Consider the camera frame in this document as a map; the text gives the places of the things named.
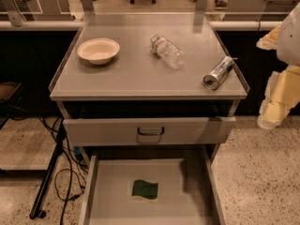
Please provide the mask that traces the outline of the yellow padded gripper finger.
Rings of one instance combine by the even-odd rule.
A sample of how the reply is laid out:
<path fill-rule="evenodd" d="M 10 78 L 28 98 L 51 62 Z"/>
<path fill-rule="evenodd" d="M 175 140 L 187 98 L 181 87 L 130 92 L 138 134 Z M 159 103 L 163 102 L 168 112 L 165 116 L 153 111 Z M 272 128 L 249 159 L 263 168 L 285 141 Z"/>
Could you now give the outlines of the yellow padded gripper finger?
<path fill-rule="evenodd" d="M 267 83 L 257 124 L 260 128 L 278 127 L 300 102 L 300 67 L 289 65 L 274 71 Z"/>
<path fill-rule="evenodd" d="M 278 33 L 280 25 L 272 29 L 268 34 L 261 37 L 256 46 L 262 50 L 275 50 L 278 47 Z"/>

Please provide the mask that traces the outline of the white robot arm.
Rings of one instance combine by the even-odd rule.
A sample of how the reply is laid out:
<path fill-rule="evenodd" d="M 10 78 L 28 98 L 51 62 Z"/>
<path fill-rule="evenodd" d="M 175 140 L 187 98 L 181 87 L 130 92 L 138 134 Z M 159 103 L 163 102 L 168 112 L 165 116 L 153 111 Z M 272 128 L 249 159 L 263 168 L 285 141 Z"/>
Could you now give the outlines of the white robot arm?
<path fill-rule="evenodd" d="M 257 119 L 260 128 L 273 129 L 300 102 L 300 4 L 282 24 L 260 38 L 257 47 L 275 50 L 277 59 L 288 65 L 282 72 L 271 74 Z"/>

